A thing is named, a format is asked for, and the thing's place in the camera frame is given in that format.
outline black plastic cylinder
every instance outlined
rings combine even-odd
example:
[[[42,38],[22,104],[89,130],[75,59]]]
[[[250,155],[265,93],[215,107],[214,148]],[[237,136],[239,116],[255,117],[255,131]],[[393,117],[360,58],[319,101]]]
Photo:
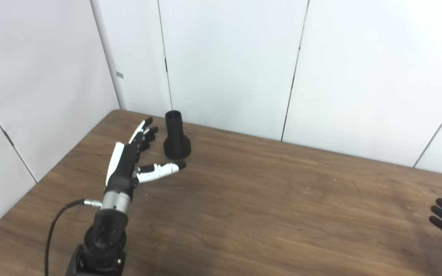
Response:
[[[173,160],[185,159],[191,153],[191,143],[184,134],[182,114],[171,110],[165,114],[168,137],[163,143],[165,155]]]

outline black cable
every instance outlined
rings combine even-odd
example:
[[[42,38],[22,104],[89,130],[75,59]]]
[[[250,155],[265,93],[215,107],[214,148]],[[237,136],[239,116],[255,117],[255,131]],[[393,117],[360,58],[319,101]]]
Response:
[[[59,210],[58,213],[56,213],[56,216],[52,220],[51,227],[49,228],[49,234],[47,234],[47,242],[45,243],[44,276],[49,276],[49,248],[51,247],[52,232],[54,232],[54,227],[56,225],[56,222],[58,221],[59,217],[64,213],[64,211],[71,208],[72,206],[83,205],[84,201],[85,199],[80,199],[73,202],[69,202],[63,208],[61,208],[61,210]]]

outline cable connector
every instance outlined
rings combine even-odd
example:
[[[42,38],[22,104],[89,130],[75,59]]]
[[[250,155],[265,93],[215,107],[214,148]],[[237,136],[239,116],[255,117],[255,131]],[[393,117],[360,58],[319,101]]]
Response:
[[[102,202],[99,200],[93,200],[93,199],[85,199],[84,200],[84,205],[89,205],[92,207],[98,207],[100,208],[102,206]]]

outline table surface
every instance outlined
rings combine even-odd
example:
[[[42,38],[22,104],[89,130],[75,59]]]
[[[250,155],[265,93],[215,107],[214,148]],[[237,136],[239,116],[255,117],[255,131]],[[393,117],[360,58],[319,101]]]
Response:
[[[49,224],[67,202],[101,199],[116,141],[147,115],[111,112],[0,220],[0,275],[41,276]],[[167,161],[165,121],[140,164]],[[442,234],[428,223],[442,174],[184,124],[187,168],[135,190],[125,276],[442,275]],[[63,276],[96,209],[54,232]]]

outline panel seam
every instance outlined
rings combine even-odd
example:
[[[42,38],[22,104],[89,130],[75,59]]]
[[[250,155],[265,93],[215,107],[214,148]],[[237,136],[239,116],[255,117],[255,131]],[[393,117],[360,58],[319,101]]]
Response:
[[[107,47],[107,42],[105,40],[102,27],[99,23],[98,11],[93,3],[93,0],[90,0],[91,12],[93,13],[93,18],[95,19],[95,24],[98,30],[98,36],[100,37],[100,42],[102,43],[103,53],[105,55],[105,60],[107,61],[107,66],[109,67],[110,78],[112,79],[112,85],[114,86],[115,96],[117,98],[117,103],[120,109],[124,109],[124,100],[122,99],[121,94],[118,91],[117,79],[115,78],[116,72],[114,72],[114,68],[112,66],[112,57],[109,53],[109,49]]]
[[[173,110],[172,89],[170,88],[170,74],[168,73],[167,66],[167,50],[165,48],[165,37],[163,36],[163,22],[161,19],[160,0],[156,0],[156,4],[158,5],[158,16],[160,16],[161,41],[163,42],[163,55],[165,57],[165,70],[167,72],[168,94],[170,95],[170,108]]]
[[[415,168],[417,166],[417,164],[419,163],[419,161],[421,160],[422,156],[424,155],[424,153],[427,151],[427,149],[429,148],[429,146],[431,145],[431,143],[433,142],[434,138],[436,137],[437,133],[439,133],[439,131],[442,128],[442,122],[440,124],[440,126],[437,128],[437,130],[435,131],[434,135],[432,136],[431,140],[429,140],[429,143],[427,143],[426,147],[424,148],[424,150],[422,151],[421,155],[419,155],[419,158],[417,159],[417,161],[414,163],[414,166],[412,166],[413,168]]]
[[[301,42],[303,41],[303,33],[305,32],[305,26],[307,24],[307,17],[308,17],[309,7],[310,7],[310,0],[308,0],[308,2],[307,2],[307,8],[306,8],[306,11],[305,11],[305,19],[303,20],[303,27],[301,29],[300,44],[298,46],[298,54],[296,55],[296,62],[294,64],[293,81],[291,81],[291,89],[289,90],[289,99],[287,101],[286,115],[284,117],[284,125],[282,126],[281,141],[284,138],[284,131],[286,130],[287,114],[289,112],[289,104],[291,103],[291,95],[293,94],[294,79],[296,77],[296,70],[298,68],[298,61],[300,59]]]
[[[11,147],[13,147],[14,151],[16,152],[16,154],[18,155],[19,159],[21,160],[21,162],[23,163],[23,165],[25,166],[26,170],[28,171],[28,173],[30,174],[30,176],[32,177],[32,179],[34,180],[35,183],[37,183],[37,179],[35,178],[35,175],[33,175],[32,171],[30,170],[30,168],[28,167],[28,164],[25,162],[25,160],[23,159],[23,157],[21,156],[20,152],[18,151],[18,149],[15,147],[14,143],[12,143],[12,140],[9,136],[9,134],[5,131],[5,129],[2,127],[1,123],[0,123],[0,129],[3,132],[3,134],[6,136],[8,143],[10,143]]]

